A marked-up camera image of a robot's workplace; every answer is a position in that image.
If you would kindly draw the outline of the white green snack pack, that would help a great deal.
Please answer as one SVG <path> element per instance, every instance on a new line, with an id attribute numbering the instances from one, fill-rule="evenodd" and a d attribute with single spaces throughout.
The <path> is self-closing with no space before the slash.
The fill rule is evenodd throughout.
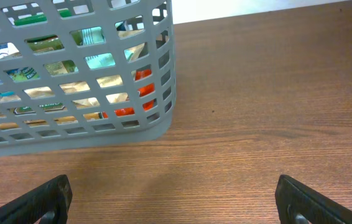
<path id="1" fill-rule="evenodd" d="M 92 27 L 81 30 L 82 46 L 105 43 L 105 37 L 101 27 Z M 111 53 L 104 53 L 85 57 L 85 61 L 90 69 L 112 67 L 115 61 Z"/>

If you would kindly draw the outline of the blue cardboard box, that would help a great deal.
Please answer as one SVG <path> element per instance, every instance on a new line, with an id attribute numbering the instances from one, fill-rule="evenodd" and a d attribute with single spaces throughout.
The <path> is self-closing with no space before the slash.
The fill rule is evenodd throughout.
<path id="1" fill-rule="evenodd" d="M 19 50 L 13 43 L 7 42 L 0 44 L 0 59 L 17 53 L 19 53 Z"/>

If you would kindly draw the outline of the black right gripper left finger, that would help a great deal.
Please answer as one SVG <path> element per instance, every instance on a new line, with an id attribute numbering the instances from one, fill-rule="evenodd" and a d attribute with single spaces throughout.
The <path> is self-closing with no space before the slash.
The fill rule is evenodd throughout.
<path id="1" fill-rule="evenodd" d="M 0 207 L 0 224 L 66 223 L 72 197 L 68 177 L 59 175 Z"/>

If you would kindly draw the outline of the orange spaghetti packet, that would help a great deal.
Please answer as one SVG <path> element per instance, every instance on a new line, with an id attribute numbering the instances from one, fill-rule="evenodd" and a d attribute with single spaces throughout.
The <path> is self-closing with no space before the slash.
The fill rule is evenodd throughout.
<path id="1" fill-rule="evenodd" d="M 146 78 L 151 76 L 152 71 L 150 69 L 147 70 L 140 70 L 140 71 L 133 71 L 132 72 L 132 77 L 134 78 L 135 81 L 138 81 L 140 79 Z M 98 85 L 100 88 L 107 88 L 107 87 L 112 87 L 112 86 L 119 86 L 123 84 L 122 78 L 120 75 L 113 75 L 113 76 L 107 76 L 107 77 L 101 77 L 97 78 L 96 81 L 98 82 Z M 87 91 L 89 90 L 89 86 L 87 82 L 72 82 L 72 83 L 66 83 L 66 84 L 61 84 L 60 88 L 64 91 L 64 93 L 76 93 L 76 92 L 81 92 L 81 91 Z M 146 96 L 148 94 L 153 93 L 155 90 L 155 85 L 153 83 L 146 85 L 142 88 L 139 88 L 137 90 L 138 95 L 140 97 Z M 42 88 L 33 88 L 30 92 L 32 96 L 38 96 L 38 97 L 43 97 L 43 96 L 52 96 L 53 93 L 48 87 L 42 87 Z M 124 101 L 129 100 L 129 96 L 127 93 L 115 93 L 108 95 L 107 100 L 109 103 L 121 103 Z M 0 102 L 9 102 L 9 101 L 15 101 L 18 100 L 18 96 L 11 92 L 7 93 L 0 93 Z M 148 101 L 142 105 L 144 110 L 150 110 L 151 108 L 154 107 L 154 100 Z M 98 106 L 99 102 L 96 98 L 87 98 L 87 99 L 82 99 L 82 100 L 75 100 L 73 104 L 78 108 L 90 108 L 93 106 Z M 46 105 L 41 105 L 40 108 L 42 108 L 45 112 L 55 112 L 55 111 L 65 111 L 67 108 L 63 105 L 63 103 L 51 103 L 51 104 L 46 104 Z M 21 114 L 33 114 L 34 111 L 28 107 L 28 106 L 23 106 L 23 107 L 18 107 L 18 108 L 11 108 L 10 109 L 14 114 L 16 115 L 21 115 Z M 114 111 L 116 116 L 127 116 L 127 115 L 132 115 L 134 114 L 134 109 L 133 108 L 120 108 Z M 108 118 L 108 115 L 106 112 L 94 112 L 94 113 L 88 113 L 83 115 L 84 118 L 87 121 L 93 121 L 97 119 L 106 119 Z M 0 112 L 0 118 L 4 118 L 5 115 Z M 64 116 L 60 118 L 55 118 L 54 121 L 58 125 L 65 125 L 65 124 L 72 124 L 72 123 L 77 123 L 77 119 L 74 116 Z M 25 121 L 25 124 L 28 126 L 46 126 L 47 122 L 43 119 L 33 119 L 33 120 L 27 120 Z M 2 130 L 7 130 L 7 129 L 16 129 L 18 128 L 19 125 L 17 123 L 1 123 L 0 124 L 0 129 Z"/>

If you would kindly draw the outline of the grey plastic shopping basket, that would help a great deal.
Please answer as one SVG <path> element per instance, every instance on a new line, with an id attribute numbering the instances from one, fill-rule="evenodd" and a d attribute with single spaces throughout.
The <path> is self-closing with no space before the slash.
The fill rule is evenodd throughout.
<path id="1" fill-rule="evenodd" d="M 15 20 L 43 13 L 47 20 L 16 26 Z M 105 43 L 80 46 L 71 33 L 101 27 Z M 64 48 L 35 53 L 26 39 L 55 34 Z M 157 1 L 0 1 L 0 44 L 11 42 L 19 53 L 0 59 L 0 93 L 12 91 L 20 99 L 0 102 L 1 123 L 17 123 L 16 129 L 0 129 L 0 157 L 59 149 L 91 147 L 122 142 L 148 141 L 163 135 L 172 122 L 176 100 L 174 23 L 170 0 Z M 144 44 L 142 56 L 128 61 L 124 51 Z M 111 53 L 115 66 L 90 69 L 85 57 Z M 45 64 L 72 60 L 76 73 L 51 76 Z M 5 73 L 32 67 L 38 80 L 14 82 Z M 152 71 L 135 81 L 133 71 Z M 97 78 L 120 75 L 122 85 L 100 88 Z M 89 90 L 66 94 L 61 84 L 86 81 Z M 153 83 L 153 93 L 140 97 L 137 90 Z M 25 91 L 49 87 L 54 96 L 32 98 Z M 128 101 L 109 103 L 107 96 L 127 93 Z M 73 102 L 96 98 L 98 106 L 78 109 Z M 142 105 L 154 100 L 154 107 Z M 41 105 L 63 103 L 65 111 L 45 112 Z M 28 106 L 34 113 L 16 115 L 10 109 Z M 133 108 L 134 114 L 116 116 L 115 110 Z M 87 121 L 84 114 L 106 112 L 108 118 Z M 58 125 L 54 119 L 74 116 L 77 123 Z M 46 126 L 28 126 L 27 120 L 43 119 Z"/>

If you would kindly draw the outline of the beige grain bag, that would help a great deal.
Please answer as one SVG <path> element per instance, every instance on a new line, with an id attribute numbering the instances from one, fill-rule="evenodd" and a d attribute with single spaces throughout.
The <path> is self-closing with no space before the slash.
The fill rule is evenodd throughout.
<path id="1" fill-rule="evenodd" d="M 105 37 L 100 27 L 82 29 L 74 32 L 74 34 L 76 35 L 74 40 L 77 41 L 77 43 L 79 43 L 81 46 L 100 44 L 105 41 Z M 33 41 L 32 46 L 35 47 L 35 51 L 37 53 L 48 52 L 48 51 L 53 51 L 54 45 L 59 41 L 60 39 L 54 36 L 42 41 Z M 137 46 L 126 49 L 124 51 L 126 59 L 130 62 L 135 61 L 137 58 L 142 56 L 144 47 L 145 47 L 144 44 L 139 44 Z M 110 53 L 89 56 L 85 59 L 85 61 L 90 69 L 96 69 L 101 67 L 112 67 L 115 65 L 114 58 Z M 68 73 L 76 73 L 78 71 L 78 67 L 71 60 L 67 60 L 64 62 L 50 63 L 50 64 L 47 64 L 45 68 L 48 70 L 49 74 L 51 74 L 54 77 L 57 77 L 59 75 L 65 75 Z M 30 68 L 30 67 L 17 68 L 15 70 L 8 70 L 7 74 L 15 82 L 21 82 L 26 80 L 37 80 L 40 78 L 39 74 L 33 68 Z M 119 86 L 123 84 L 123 81 L 120 75 L 101 77 L 101 78 L 97 78 L 96 81 L 98 82 L 98 85 L 101 88 Z M 61 84 L 60 88 L 66 94 L 87 91 L 90 89 L 86 81 L 78 81 L 78 82 Z M 32 98 L 43 98 L 43 97 L 54 96 L 54 92 L 47 86 L 28 89 L 25 92 Z M 115 94 L 108 95 L 106 98 L 110 103 L 120 103 L 123 101 L 127 101 L 129 99 L 127 93 L 115 93 Z M 19 99 L 20 98 L 16 96 L 16 94 L 12 91 L 0 93 L 1 103 L 16 101 Z M 98 100 L 95 98 L 89 98 L 87 100 L 76 100 L 76 104 L 82 105 L 84 107 L 99 105 Z"/>

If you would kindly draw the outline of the green lid glass jar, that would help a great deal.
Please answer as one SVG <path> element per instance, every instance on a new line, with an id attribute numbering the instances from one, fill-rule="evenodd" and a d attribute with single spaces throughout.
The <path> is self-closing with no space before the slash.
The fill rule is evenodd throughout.
<path id="1" fill-rule="evenodd" d="M 21 19 L 15 20 L 14 24 L 16 26 L 24 26 L 27 24 L 45 22 L 46 20 L 46 16 L 41 12 L 40 14 L 34 16 L 23 17 Z M 77 45 L 82 45 L 83 38 L 81 31 L 73 31 L 71 35 Z M 35 53 L 61 50 L 64 48 L 61 40 L 55 34 L 26 39 L 25 42 Z"/>

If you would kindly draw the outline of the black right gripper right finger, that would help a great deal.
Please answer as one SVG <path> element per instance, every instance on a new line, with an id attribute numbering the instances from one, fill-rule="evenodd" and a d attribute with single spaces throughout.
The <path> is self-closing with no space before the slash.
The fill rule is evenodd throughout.
<path id="1" fill-rule="evenodd" d="M 352 211 L 289 175 L 281 175 L 275 199 L 281 224 L 352 224 Z"/>

